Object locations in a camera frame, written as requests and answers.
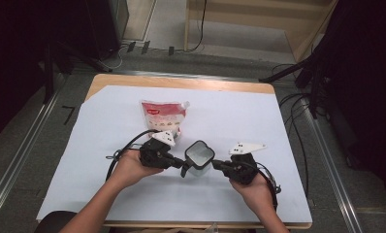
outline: hand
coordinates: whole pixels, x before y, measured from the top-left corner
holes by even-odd
[[[230,180],[230,184],[242,196],[248,208],[256,215],[274,209],[272,194],[262,175],[257,174],[249,185],[243,185],[232,180]]]
[[[137,183],[144,177],[163,172],[163,169],[143,166],[139,156],[140,152],[138,150],[126,151],[118,160],[112,175],[108,179],[108,183],[113,183],[120,191],[127,186]]]

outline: floor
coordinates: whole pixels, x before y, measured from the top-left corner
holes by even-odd
[[[129,5],[132,1],[140,4],[139,6],[143,5],[143,0],[128,0]],[[129,9],[151,13],[151,16],[141,14],[145,21],[142,24],[145,23],[147,27],[139,30],[140,33],[134,37],[135,39],[126,40],[124,43],[138,41],[137,45],[143,45],[143,41],[150,41],[150,47],[157,50],[149,50],[147,54],[142,54],[141,48],[135,48],[132,52],[122,51],[120,53],[121,58],[113,56],[104,60],[103,62],[110,66],[116,66],[120,63],[113,70],[114,73],[143,71],[190,74],[199,75],[204,79],[227,77],[226,79],[232,81],[256,83],[258,78],[268,77],[272,72],[280,71],[286,67],[274,68],[277,64],[295,63],[282,31],[262,28],[259,29],[260,31],[253,32],[255,28],[230,27],[229,29],[229,25],[211,23],[205,24],[205,37],[199,50],[168,56],[169,46],[182,48],[184,1],[157,0],[152,5],[149,5],[152,1],[145,1],[147,9],[131,10],[130,6]],[[197,29],[197,23],[190,23],[192,34],[194,34],[193,29]],[[243,43],[241,39],[238,41],[234,38],[228,38],[218,44],[224,46],[214,46],[212,42],[214,38],[229,30],[232,34],[240,35],[241,39],[245,39],[245,34],[252,31],[260,36],[260,43],[254,47],[255,49],[250,49],[248,45],[251,42]],[[58,83],[62,88],[58,92],[57,98],[54,99],[51,111],[46,116],[34,145],[26,149],[27,156],[21,162],[22,166],[18,171],[18,177],[10,186],[7,198],[1,203],[0,232],[33,232],[37,226],[36,214],[46,196],[51,177],[69,140],[80,104],[96,74],[87,65],[77,60],[74,61],[73,74],[69,77],[59,76]],[[294,87],[293,81],[294,77],[289,75],[282,81],[273,84],[278,101],[288,94],[300,91]],[[43,96],[44,92],[41,89],[0,135],[0,180],[11,164],[14,155],[18,153],[24,135],[28,133],[36,115],[42,111],[44,107],[41,102]],[[282,108],[283,121],[290,116],[291,104],[288,103]],[[70,110],[63,108],[63,106],[77,108],[69,121],[66,119]],[[301,115],[296,120],[306,147],[307,164],[305,164],[301,145],[294,130],[293,133],[289,134],[289,140],[301,180],[304,186],[308,184],[309,187],[307,200],[310,204],[313,225],[308,230],[293,230],[292,232],[354,232],[348,228],[340,210],[339,200],[335,193],[335,186],[329,178],[322,147],[314,137],[312,122],[319,125],[323,141],[352,202],[362,229],[356,232],[386,232],[386,192],[382,181],[368,171],[350,169],[346,165],[342,149],[330,123],[324,117],[311,121],[308,114]],[[309,174],[308,179],[306,178],[306,168]]]

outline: red label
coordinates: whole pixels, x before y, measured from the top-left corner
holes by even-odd
[[[160,113],[158,110],[147,110],[147,112],[152,115],[158,115]]]

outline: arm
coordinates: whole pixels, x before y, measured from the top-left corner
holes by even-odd
[[[111,177],[102,185],[89,203],[61,230],[65,232],[99,232],[118,193],[162,169],[147,168],[139,160],[137,150],[128,150],[117,162]]]
[[[230,183],[268,232],[289,232],[275,212],[267,182],[260,174],[257,174],[249,185],[242,185],[232,180],[230,180]]]

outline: wooden table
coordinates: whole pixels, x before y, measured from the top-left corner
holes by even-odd
[[[284,30],[295,60],[300,61],[310,50],[317,36],[325,32],[337,1],[208,0],[205,21]],[[186,50],[189,21],[202,20],[204,3],[204,0],[187,1],[184,34]]]
[[[91,124],[94,124],[94,122],[98,122],[98,119],[95,118],[95,117],[97,117],[97,115],[106,115],[108,117],[114,117],[114,116],[120,116],[121,117],[121,116],[124,116],[124,114],[118,114],[118,113],[114,113],[114,112],[110,112],[110,111],[105,113],[105,111],[103,111],[103,110],[91,109],[89,107],[89,105],[94,104],[94,102],[99,102],[99,106],[104,106],[105,102],[103,102],[101,104],[100,99],[97,99],[97,98],[95,99],[92,97],[95,96],[96,93],[98,93],[97,94],[98,96],[100,96],[101,94],[106,94],[106,93],[108,93],[107,91],[109,89],[110,90],[114,89],[114,91],[111,91],[109,93],[113,97],[117,96],[117,98],[118,98],[118,99],[112,99],[112,97],[111,97],[111,100],[120,102],[121,97],[119,97],[116,94],[122,92],[121,91],[122,88],[128,88],[128,89],[134,88],[132,86],[137,86],[138,88],[139,87],[142,87],[142,88],[145,88],[145,87],[165,87],[165,88],[169,88],[169,90],[171,90],[172,88],[176,88],[176,89],[172,89],[172,91],[175,91],[177,93],[184,92],[184,90],[180,90],[180,89],[186,89],[185,92],[188,92],[188,91],[192,92],[193,90],[200,90],[200,91],[202,91],[202,92],[200,92],[201,94],[207,94],[206,90],[210,90],[210,93],[212,96],[214,96],[216,93],[220,93],[220,94],[217,94],[220,96],[229,96],[229,95],[235,95],[235,94],[240,95],[240,93],[245,93],[245,92],[254,93],[257,96],[259,96],[259,94],[262,94],[262,95],[266,94],[269,97],[269,99],[271,99],[270,102],[273,103],[273,105],[277,107],[277,108],[274,107],[274,108],[276,108],[276,110],[274,110],[274,111],[271,110],[271,111],[269,111],[269,113],[275,112],[274,115],[279,117],[279,118],[275,119],[275,122],[282,125],[281,115],[279,112],[277,112],[278,106],[277,106],[277,102],[275,99],[274,90],[273,90],[273,87],[269,84],[265,84],[265,83],[237,83],[237,82],[225,82],[225,81],[216,81],[216,80],[199,80],[199,79],[177,79],[177,78],[171,78],[171,77],[166,78],[166,77],[147,77],[147,76],[97,75],[94,78],[94,81],[93,81],[91,87],[89,88],[85,103],[80,108],[80,115],[78,117],[78,121],[75,125],[73,132],[72,132],[72,135],[71,135],[69,144],[65,150],[65,153],[62,156],[60,164],[59,164],[59,166],[56,170],[56,173],[53,177],[53,181],[50,184],[50,188],[48,190],[48,195],[44,201],[44,204],[43,204],[41,210],[39,211],[38,220],[42,219],[49,212],[56,211],[56,210],[64,210],[64,211],[72,211],[72,212],[79,211],[82,208],[82,206],[85,205],[85,203],[91,198],[91,196],[98,189],[98,187],[100,187],[100,185],[103,183],[104,177],[105,177],[104,173],[107,172],[107,167],[109,167],[108,165],[110,163],[109,161],[106,161],[106,158],[104,158],[104,156],[108,155],[109,152],[113,152],[116,149],[116,147],[119,147],[119,145],[122,144],[123,139],[117,140],[116,138],[119,137],[120,134],[122,134],[121,131],[123,131],[122,130],[123,126],[120,125],[120,123],[116,124],[116,125],[112,125],[112,123],[108,122],[108,120],[103,120],[103,122],[101,122],[101,124],[104,123],[105,125],[99,126],[99,125],[91,125]],[[142,92],[140,92],[140,93],[141,93],[140,97],[143,98],[144,97],[143,93]],[[137,96],[137,97],[132,96],[132,98],[136,100],[139,98],[139,96]],[[192,106],[193,106],[193,108],[194,107],[203,108],[203,106],[201,107],[197,104],[197,101],[195,103],[193,100],[192,100]],[[112,111],[115,111],[115,110],[121,111],[120,108],[112,108],[111,110]],[[89,121],[88,119],[85,119],[85,117],[83,115],[86,115],[86,114],[88,114],[88,115],[91,114],[90,118],[93,118],[93,121]],[[187,117],[189,117],[189,114],[190,114],[190,119],[198,118],[197,110],[196,110],[196,113],[193,109],[188,110],[188,116]],[[256,118],[259,119],[262,117],[253,116],[252,118],[254,120]],[[273,122],[272,123],[267,122],[266,125],[268,125],[267,127],[272,128],[270,130],[276,130],[276,127],[274,125],[271,125],[271,124],[274,124],[274,123]],[[182,128],[182,136],[181,136],[184,138],[179,139],[179,141],[177,142],[177,146],[180,146],[183,149],[187,148],[187,146],[186,146],[187,144],[190,145],[190,142],[185,143],[185,141],[189,139],[189,136],[188,136],[189,133],[191,135],[194,135],[195,137],[198,136],[197,133],[196,134],[193,133],[194,130],[198,130],[198,129],[196,129],[197,127],[194,127],[194,129],[193,129],[191,127],[188,127],[187,125],[188,125],[187,122],[184,122],[184,125],[183,124],[181,125],[182,127],[184,126],[184,131]],[[92,127],[92,126],[95,126],[96,128],[95,129],[89,129],[89,127]],[[297,193],[299,193],[299,196],[302,197],[300,199],[301,205],[299,205],[299,207],[301,208],[303,206],[303,209],[301,209],[302,213],[308,213],[307,214],[308,216],[306,218],[310,219],[310,220],[304,221],[304,222],[297,222],[297,221],[289,220],[287,222],[285,221],[284,223],[290,229],[306,229],[306,228],[309,228],[311,226],[311,216],[310,216],[310,213],[308,210],[308,205],[306,203],[306,198],[305,198],[304,193],[303,193],[303,187],[302,187],[302,184],[300,182],[300,178],[298,176],[299,174],[297,172],[296,164],[294,163],[294,160],[292,160],[293,154],[291,153],[290,146],[288,145],[288,139],[285,136],[284,126],[282,126],[282,128],[279,128],[277,130],[280,132],[283,131],[282,133],[280,133],[280,137],[285,138],[283,141],[285,143],[283,145],[280,144],[279,147],[276,147],[274,144],[275,143],[278,144],[278,141],[280,141],[280,140],[277,139],[276,136],[274,136],[274,135],[269,135],[270,137],[273,137],[273,139],[271,139],[272,141],[267,140],[267,142],[271,146],[272,150],[274,150],[274,148],[277,148],[279,150],[287,151],[285,153],[287,153],[287,160],[288,160],[288,158],[290,158],[291,168],[289,169],[289,171],[290,170],[291,171],[290,171],[290,174],[283,174],[283,176],[284,177],[291,177],[291,179],[293,179],[293,181],[291,181],[291,184],[289,184],[289,185],[286,184],[286,182],[284,181],[284,177],[282,175],[278,174],[278,172],[277,172],[278,170],[276,170],[275,168],[272,168],[273,165],[272,165],[271,161],[268,161],[269,159],[264,161],[264,162],[266,162],[265,165],[270,167],[271,172],[277,174],[277,176],[275,176],[276,180],[278,180],[279,183],[282,183],[284,185],[283,188],[286,191],[286,193],[287,194],[291,193],[291,195],[288,195],[288,196],[290,196],[290,199],[293,198],[295,193],[296,193],[296,195],[298,195]],[[106,135],[111,135],[111,134],[114,134],[115,136],[113,136],[111,139],[106,139],[106,137],[108,137]],[[89,138],[91,138],[91,137],[97,137],[98,138],[97,143],[91,143],[89,141]],[[203,135],[201,135],[198,137],[199,137],[199,139],[205,138],[204,139],[205,142],[210,142],[211,137],[213,137],[213,136],[210,135],[209,138],[206,138]],[[115,142],[112,142],[114,140],[118,141],[118,145],[112,147],[111,144],[115,144]],[[230,140],[229,137],[224,137],[223,141],[221,141],[220,143],[224,145],[229,140]],[[235,141],[230,140],[230,142],[227,143],[227,145],[229,145],[229,147],[230,147],[231,144],[234,144],[234,142],[237,142],[236,138],[234,140]],[[209,145],[211,147],[214,146],[213,149],[216,152],[216,156],[221,154],[221,153],[226,153],[226,156],[228,156],[227,152],[224,151],[224,148],[226,148],[226,147],[224,147],[224,146],[221,147],[220,145],[218,145],[215,142],[210,142]],[[171,150],[171,153],[174,156],[178,156],[180,158],[181,158],[180,154],[183,152],[184,152],[184,150],[178,149],[178,148],[172,148],[172,150]],[[81,157],[82,154],[86,154],[85,160],[83,160],[83,158]],[[261,159],[261,155],[257,154],[257,152],[253,153],[253,156],[255,156],[256,161],[258,161],[258,159]],[[275,159],[279,159],[279,158],[272,156],[271,159],[275,160]],[[75,164],[77,164],[79,162],[82,163],[81,167],[86,167],[86,169],[82,170],[79,173],[78,173],[78,171],[72,171],[73,167],[77,168],[77,165],[75,165]],[[205,187],[206,191],[202,190],[202,191],[200,191],[200,193],[203,193],[203,196],[207,197],[207,198],[209,198],[210,196],[214,196],[215,192],[220,193],[218,188],[222,188],[222,189],[224,188],[223,192],[226,192],[226,194],[224,194],[224,195],[228,195],[228,197],[221,195],[221,196],[217,197],[217,199],[214,199],[214,200],[205,199],[203,201],[205,203],[207,202],[208,205],[211,205],[211,203],[217,203],[217,206],[221,209],[226,208],[225,206],[229,206],[229,205],[231,206],[232,203],[235,203],[234,204],[235,207],[234,207],[234,209],[232,209],[232,210],[234,210],[234,212],[236,212],[235,215],[240,215],[240,216],[252,215],[252,217],[255,217],[255,215],[251,211],[248,210],[248,208],[244,205],[244,203],[237,206],[236,203],[242,202],[241,197],[233,190],[233,188],[230,187],[230,185],[227,182],[227,178],[224,178],[220,171],[215,171],[215,170],[210,169],[207,172],[207,174],[208,174],[207,177],[204,176],[204,177],[199,178],[198,180],[194,180],[193,178],[191,178],[191,177],[189,178],[188,176],[186,176],[186,178],[184,178],[184,179],[181,179],[178,174],[179,174],[179,170],[171,168],[171,169],[168,169],[164,173],[161,173],[159,175],[155,175],[155,176],[143,179],[139,183],[137,183],[136,185],[132,186],[131,188],[129,188],[129,189],[126,188],[125,190],[123,190],[122,193],[120,193],[120,195],[122,195],[122,196],[119,195],[116,199],[115,204],[113,204],[113,208],[111,209],[110,215],[108,216],[108,219],[105,222],[105,225],[115,226],[115,227],[144,227],[144,228],[146,228],[146,227],[149,227],[149,228],[153,228],[153,227],[157,227],[157,228],[176,228],[176,227],[208,228],[212,225],[212,223],[214,221],[216,221],[218,228],[245,229],[245,228],[261,228],[261,227],[263,227],[262,225],[260,225],[260,222],[257,221],[257,218],[254,218],[254,221],[252,220],[252,221],[248,221],[248,222],[240,221],[240,220],[229,221],[229,222],[219,221],[218,219],[222,219],[223,216],[216,216],[215,220],[213,220],[213,221],[194,220],[194,219],[201,218],[201,215],[207,215],[206,212],[199,213],[199,215],[193,215],[192,216],[193,220],[190,220],[190,219],[189,220],[174,220],[174,221],[160,220],[160,219],[158,219],[158,220],[139,220],[138,217],[140,217],[140,216],[137,216],[138,214],[142,215],[142,218],[143,218],[143,215],[145,215],[146,213],[151,213],[154,211],[149,210],[146,213],[135,213],[140,209],[140,206],[135,208],[135,207],[132,207],[132,205],[137,205],[137,202],[138,201],[140,202],[141,200],[140,199],[136,200],[136,199],[141,198],[141,197],[137,197],[137,196],[135,197],[134,194],[133,195],[131,194],[132,192],[140,193],[138,191],[145,190],[146,188],[153,188],[153,190],[154,190],[153,192],[155,194],[154,198],[160,199],[162,197],[166,197],[166,198],[164,198],[165,201],[160,199],[160,201],[159,201],[160,203],[157,204],[157,203],[149,202],[150,201],[149,199],[152,198],[152,196],[149,196],[148,198],[143,199],[144,202],[141,204],[141,205],[148,205],[150,208],[152,208],[152,210],[156,210],[156,211],[158,209],[163,210],[164,216],[161,216],[161,215],[159,215],[159,216],[156,215],[156,216],[158,218],[166,218],[166,216],[165,216],[166,211],[164,211],[164,210],[165,209],[170,210],[172,208],[172,205],[179,205],[178,203],[173,204],[171,202],[175,199],[183,198],[183,197],[179,197],[180,195],[177,195],[177,193],[179,193],[180,191],[182,193],[186,193],[186,191],[185,190],[183,191],[183,189],[192,187],[192,185],[190,185],[190,184],[185,185],[186,183],[194,183],[194,187],[195,187],[194,190],[196,190],[196,188],[197,188],[198,191],[202,190],[201,188]],[[157,187],[156,185],[157,186],[166,185],[166,188],[164,188],[163,186],[160,186],[160,188],[156,188]],[[298,202],[295,200],[286,200],[287,194],[278,194],[279,207],[278,207],[277,211],[279,212],[280,209],[282,209],[281,211],[284,215],[287,215],[287,212],[288,212],[287,209],[294,209],[294,208],[290,208],[290,207],[286,209],[285,203],[289,203],[288,205],[291,205],[291,203]],[[222,202],[221,200],[228,200],[228,202],[232,202],[232,203],[230,203],[229,205],[222,205],[221,203],[224,203],[224,202]],[[122,209],[123,210],[126,209],[127,214],[124,215],[123,212],[121,211]],[[180,210],[174,210],[174,213],[169,213],[169,211],[168,211],[168,215],[174,215],[174,216],[171,216],[169,219],[173,219],[172,217],[178,218],[180,216],[179,211]],[[191,212],[195,213],[195,207],[192,207]],[[218,213],[218,211],[215,211],[215,214],[216,215],[223,215],[222,213]],[[124,217],[124,219],[127,219],[127,220],[115,219],[115,217],[117,217],[117,216]]]

